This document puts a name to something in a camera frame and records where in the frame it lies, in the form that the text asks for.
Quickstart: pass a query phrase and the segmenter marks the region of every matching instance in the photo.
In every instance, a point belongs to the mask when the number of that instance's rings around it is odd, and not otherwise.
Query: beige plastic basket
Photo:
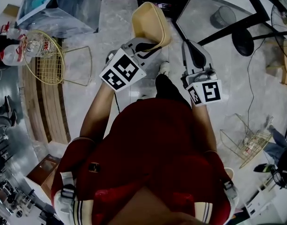
[[[147,52],[164,47],[171,41],[171,32],[163,11],[151,2],[145,2],[135,10],[132,26],[136,38],[147,38],[158,43]]]

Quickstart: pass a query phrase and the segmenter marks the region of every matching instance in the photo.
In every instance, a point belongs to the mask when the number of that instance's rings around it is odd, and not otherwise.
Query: black shoe
[[[11,120],[11,126],[14,127],[16,125],[16,120],[17,120],[17,115],[16,115],[15,110],[13,110],[10,120]]]
[[[6,112],[7,112],[7,113],[11,112],[11,107],[10,107],[10,104],[9,104],[8,96],[5,96],[4,106],[5,106],[5,109],[6,109]]]

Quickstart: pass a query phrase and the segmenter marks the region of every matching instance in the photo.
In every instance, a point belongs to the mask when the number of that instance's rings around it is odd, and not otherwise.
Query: jeans
[[[184,103],[187,107],[191,109],[191,106],[181,95],[177,87],[172,83],[172,81],[164,74],[159,74],[155,81],[157,95],[156,98],[169,99],[174,101],[179,101]]]
[[[275,128],[269,129],[271,132],[275,143],[269,142],[265,147],[264,151],[273,158],[275,164],[279,163],[280,157],[283,155],[284,151],[287,150],[287,142],[284,136],[279,133]]]
[[[6,112],[6,107],[3,105],[0,107],[0,128],[8,128],[11,126],[11,120],[8,117],[2,116]]]

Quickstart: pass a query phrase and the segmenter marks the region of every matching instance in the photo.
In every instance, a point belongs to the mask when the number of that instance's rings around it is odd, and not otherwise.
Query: gray cup
[[[210,23],[217,29],[225,28],[236,22],[236,15],[227,6],[221,6],[211,17]]]

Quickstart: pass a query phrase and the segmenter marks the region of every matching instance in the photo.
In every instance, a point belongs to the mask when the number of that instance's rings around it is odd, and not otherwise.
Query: wooden bench
[[[31,60],[30,68],[35,73],[37,59]],[[51,141],[68,144],[71,140],[63,99],[62,84],[47,85],[40,82],[29,71],[21,67],[22,88],[25,110],[29,117],[26,122],[31,138],[49,143]]]

